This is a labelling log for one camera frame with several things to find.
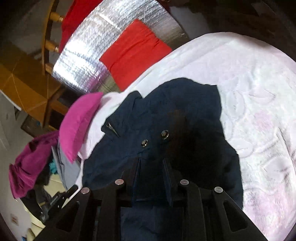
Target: white blanket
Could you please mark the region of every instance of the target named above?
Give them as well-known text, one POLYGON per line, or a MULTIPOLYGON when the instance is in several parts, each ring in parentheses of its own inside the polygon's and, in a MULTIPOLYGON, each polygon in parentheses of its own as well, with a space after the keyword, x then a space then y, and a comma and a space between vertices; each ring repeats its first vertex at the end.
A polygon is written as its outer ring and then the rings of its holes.
POLYGON ((243 210, 269 241, 282 241, 296 221, 295 73, 292 59, 262 41, 206 34, 150 67, 124 92, 106 94, 80 156, 90 156, 105 119, 130 92, 145 97, 179 77, 217 85, 225 137, 240 157, 243 210))

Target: red cloth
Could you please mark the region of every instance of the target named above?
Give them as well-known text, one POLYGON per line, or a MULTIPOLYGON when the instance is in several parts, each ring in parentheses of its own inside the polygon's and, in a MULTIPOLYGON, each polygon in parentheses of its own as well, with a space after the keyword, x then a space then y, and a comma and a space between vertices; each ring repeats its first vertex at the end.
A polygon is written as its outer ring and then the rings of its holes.
POLYGON ((140 20, 134 20, 100 58, 121 91, 172 49, 140 20))
POLYGON ((9 165, 10 189, 14 198, 25 197, 33 189, 58 138, 59 131, 34 138, 16 158, 15 164, 9 165))
MULTIPOLYGON (((103 0, 74 0, 67 15, 62 22, 62 39, 59 45, 59 51, 62 52, 71 35, 82 23, 82 21, 91 13, 96 6, 103 0)), ((158 0, 158 2, 169 12, 167 2, 158 0)))

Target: purple garment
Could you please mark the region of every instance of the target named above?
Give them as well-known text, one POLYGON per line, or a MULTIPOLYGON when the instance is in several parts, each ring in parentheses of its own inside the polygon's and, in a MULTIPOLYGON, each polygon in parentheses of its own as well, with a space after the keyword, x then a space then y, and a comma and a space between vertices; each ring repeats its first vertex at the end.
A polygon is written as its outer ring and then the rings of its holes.
POLYGON ((9 165, 10 189, 14 198, 25 197, 33 189, 38 175, 45 167, 57 145, 59 131, 53 131, 34 138, 16 158, 15 164, 9 165))

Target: snap button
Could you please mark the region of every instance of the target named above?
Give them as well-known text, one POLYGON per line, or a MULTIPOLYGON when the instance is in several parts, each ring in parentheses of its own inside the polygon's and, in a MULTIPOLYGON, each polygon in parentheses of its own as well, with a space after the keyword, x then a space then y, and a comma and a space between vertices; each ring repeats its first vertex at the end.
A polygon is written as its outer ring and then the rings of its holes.
POLYGON ((144 140, 144 141, 142 141, 142 143, 141 143, 141 146, 142 147, 145 147, 145 146, 147 146, 148 145, 148 140, 144 140))
POLYGON ((165 139, 167 139, 168 138, 168 130, 165 130, 165 131, 162 131, 161 132, 161 138, 163 139, 163 140, 165 140, 165 139))

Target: black device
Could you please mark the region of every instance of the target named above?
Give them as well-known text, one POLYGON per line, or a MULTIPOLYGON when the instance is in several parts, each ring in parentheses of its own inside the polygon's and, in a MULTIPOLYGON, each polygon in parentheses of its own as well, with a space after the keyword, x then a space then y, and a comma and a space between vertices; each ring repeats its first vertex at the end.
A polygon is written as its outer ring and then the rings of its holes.
MULTIPOLYGON (((91 191, 82 188, 62 208, 63 193, 52 198, 44 223, 46 227, 36 241, 120 241, 120 207, 132 208, 141 163, 135 159, 121 179, 107 187, 91 191), (97 209, 100 207, 95 228, 97 209)), ((267 241, 253 222, 221 188, 199 188, 182 179, 169 161, 163 160, 166 197, 171 207, 183 207, 184 241, 267 241)))

